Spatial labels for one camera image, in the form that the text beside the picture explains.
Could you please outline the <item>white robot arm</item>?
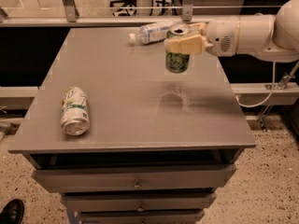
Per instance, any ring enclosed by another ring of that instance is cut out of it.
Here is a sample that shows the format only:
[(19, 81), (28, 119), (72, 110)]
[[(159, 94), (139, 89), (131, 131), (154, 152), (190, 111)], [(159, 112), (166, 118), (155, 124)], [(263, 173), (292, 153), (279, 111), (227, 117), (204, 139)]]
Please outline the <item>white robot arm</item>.
[(164, 41), (173, 53), (217, 57), (246, 54), (261, 61), (290, 63), (299, 59), (299, 0), (284, 4), (275, 15), (218, 17), (187, 26), (187, 33)]

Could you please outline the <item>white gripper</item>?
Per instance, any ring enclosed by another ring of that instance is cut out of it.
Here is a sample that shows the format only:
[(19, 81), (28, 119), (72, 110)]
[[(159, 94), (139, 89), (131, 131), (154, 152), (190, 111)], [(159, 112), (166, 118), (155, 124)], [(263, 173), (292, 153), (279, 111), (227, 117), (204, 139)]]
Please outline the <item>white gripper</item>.
[(218, 57), (229, 57), (236, 54), (239, 32), (238, 17), (217, 18), (207, 25), (205, 22), (191, 23), (188, 27), (191, 36), (177, 36), (164, 41), (164, 47), (168, 52), (199, 55), (206, 50)]

